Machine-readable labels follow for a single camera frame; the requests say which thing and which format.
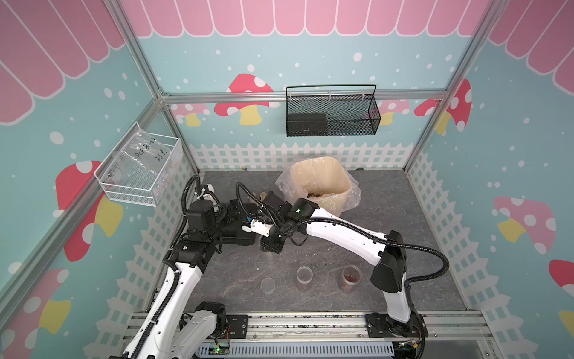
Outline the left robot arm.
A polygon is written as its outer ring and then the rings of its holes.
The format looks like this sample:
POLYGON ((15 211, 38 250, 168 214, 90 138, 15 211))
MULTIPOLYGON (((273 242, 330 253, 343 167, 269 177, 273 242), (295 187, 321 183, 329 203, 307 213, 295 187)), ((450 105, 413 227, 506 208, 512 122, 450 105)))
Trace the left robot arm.
POLYGON ((121 354, 122 358, 193 358, 204 340, 230 342, 226 308, 202 302, 192 314, 188 299, 209 261, 224 245, 254 245, 256 237, 243 230, 237 200, 221 203, 194 175, 181 197, 183 221, 162 262, 166 277, 143 325, 121 354))

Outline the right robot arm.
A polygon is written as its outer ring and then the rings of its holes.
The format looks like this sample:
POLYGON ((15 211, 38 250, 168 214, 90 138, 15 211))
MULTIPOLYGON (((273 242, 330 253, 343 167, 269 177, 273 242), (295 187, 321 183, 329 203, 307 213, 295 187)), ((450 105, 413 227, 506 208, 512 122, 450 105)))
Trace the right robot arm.
POLYGON ((245 184, 236 184, 239 207, 248 221, 244 229, 261 236, 264 251, 280 254, 286 240, 295 233, 324 239, 361 257, 372 265, 372 285, 384 294, 387 313, 378 327, 392 337, 416 335, 424 340, 426 324, 412 302, 410 287, 415 282, 430 281, 443 276, 449 269, 448 258, 441 252, 412 245, 403 241, 397 231, 378 233, 359 227, 331 214, 317 203, 299 198, 295 203, 281 200, 270 193, 265 200, 259 200, 245 184), (249 210, 241 200, 247 194, 256 205, 249 210), (408 250, 420 251, 441 260, 442 266, 436 272, 409 278, 407 276, 408 250))

